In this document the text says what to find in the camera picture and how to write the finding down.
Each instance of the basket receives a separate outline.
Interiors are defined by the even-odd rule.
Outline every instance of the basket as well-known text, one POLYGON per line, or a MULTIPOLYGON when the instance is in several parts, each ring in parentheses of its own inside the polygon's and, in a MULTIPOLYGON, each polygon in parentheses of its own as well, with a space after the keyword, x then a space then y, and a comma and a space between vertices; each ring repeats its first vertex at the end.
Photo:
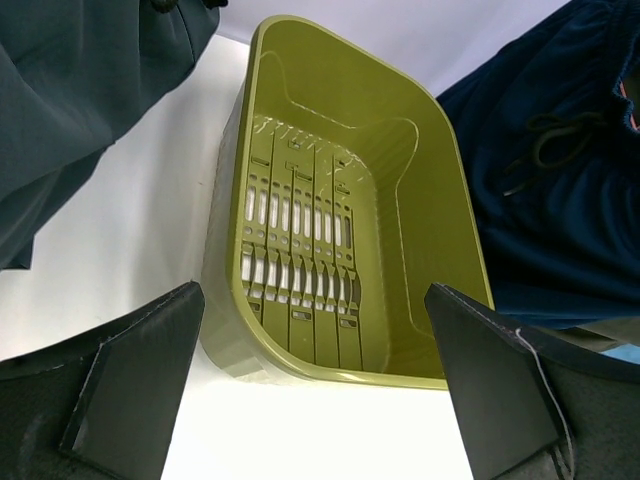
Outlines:
POLYGON ((250 381, 446 388, 433 282, 493 306, 444 113, 331 32, 266 20, 218 158, 208 355, 250 381))

